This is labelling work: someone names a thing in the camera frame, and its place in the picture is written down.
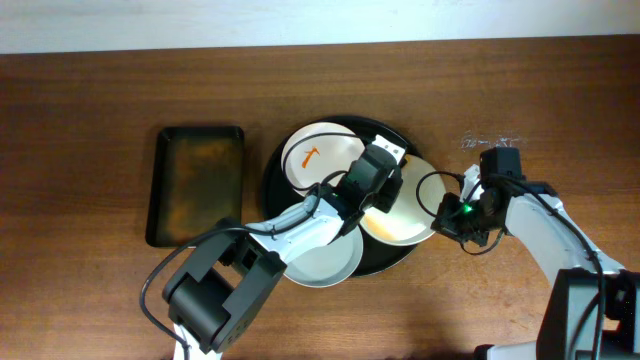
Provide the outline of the white plate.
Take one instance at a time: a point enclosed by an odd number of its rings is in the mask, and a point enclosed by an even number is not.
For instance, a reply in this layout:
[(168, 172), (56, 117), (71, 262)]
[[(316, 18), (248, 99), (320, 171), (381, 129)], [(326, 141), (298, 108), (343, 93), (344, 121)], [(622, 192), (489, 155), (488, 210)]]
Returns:
[(354, 136), (321, 136), (296, 146), (285, 161), (286, 153), (301, 139), (332, 132), (354, 135), (354, 132), (345, 126), (318, 122), (300, 128), (285, 143), (281, 165), (286, 167), (286, 175), (292, 185), (305, 188), (320, 182), (334, 171), (348, 170), (351, 163), (365, 150), (363, 141)]
[[(391, 246), (416, 245), (431, 237), (434, 217), (419, 205), (416, 189), (420, 179), (435, 168), (420, 157), (406, 155), (406, 163), (401, 168), (403, 184), (398, 198), (388, 213), (370, 208), (361, 219), (360, 226), (373, 239)], [(422, 204), (433, 214), (446, 193), (440, 175), (435, 174), (424, 180), (419, 187)]]

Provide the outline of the white plate top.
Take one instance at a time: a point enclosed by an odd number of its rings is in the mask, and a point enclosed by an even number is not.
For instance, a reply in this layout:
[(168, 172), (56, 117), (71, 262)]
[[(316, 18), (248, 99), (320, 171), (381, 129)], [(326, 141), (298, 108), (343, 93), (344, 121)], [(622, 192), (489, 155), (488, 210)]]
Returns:
[(285, 143), (281, 165), (286, 167), (286, 175), (292, 185), (305, 188), (320, 182), (334, 171), (348, 170), (351, 163), (365, 150), (363, 141), (354, 136), (321, 136), (296, 146), (285, 161), (286, 153), (301, 139), (332, 132), (354, 135), (354, 132), (345, 126), (318, 122), (300, 128)]

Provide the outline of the pale blue plate front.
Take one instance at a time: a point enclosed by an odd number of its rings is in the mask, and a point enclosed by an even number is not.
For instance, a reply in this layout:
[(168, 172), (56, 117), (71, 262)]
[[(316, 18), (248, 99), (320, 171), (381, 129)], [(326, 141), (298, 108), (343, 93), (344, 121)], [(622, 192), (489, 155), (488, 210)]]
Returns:
[(343, 225), (338, 211), (321, 200), (310, 223), (286, 236), (292, 243), (279, 252), (287, 264), (284, 275), (311, 288), (334, 286), (350, 277), (363, 257), (364, 241), (358, 227), (339, 236)]

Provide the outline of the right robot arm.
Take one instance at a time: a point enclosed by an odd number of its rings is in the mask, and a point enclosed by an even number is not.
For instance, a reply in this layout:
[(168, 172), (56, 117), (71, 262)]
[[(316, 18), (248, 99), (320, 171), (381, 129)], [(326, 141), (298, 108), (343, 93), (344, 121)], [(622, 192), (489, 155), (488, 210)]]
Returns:
[(494, 147), (447, 193), (432, 229), (460, 245), (493, 249), (491, 232), (513, 236), (552, 286), (535, 340), (478, 346), (480, 360), (636, 359), (639, 275), (602, 252), (574, 223), (557, 192), (527, 180), (516, 148)]

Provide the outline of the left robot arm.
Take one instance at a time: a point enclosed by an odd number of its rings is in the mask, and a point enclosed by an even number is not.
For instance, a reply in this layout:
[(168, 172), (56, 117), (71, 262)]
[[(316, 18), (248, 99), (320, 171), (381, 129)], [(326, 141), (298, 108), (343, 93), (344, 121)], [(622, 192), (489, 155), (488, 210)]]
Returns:
[(367, 209), (390, 210), (402, 185), (404, 155), (402, 147), (369, 144), (348, 170), (334, 172), (337, 186), (323, 179), (275, 218), (245, 226), (222, 220), (198, 236), (162, 291), (183, 358), (224, 352), (293, 261), (345, 238)]

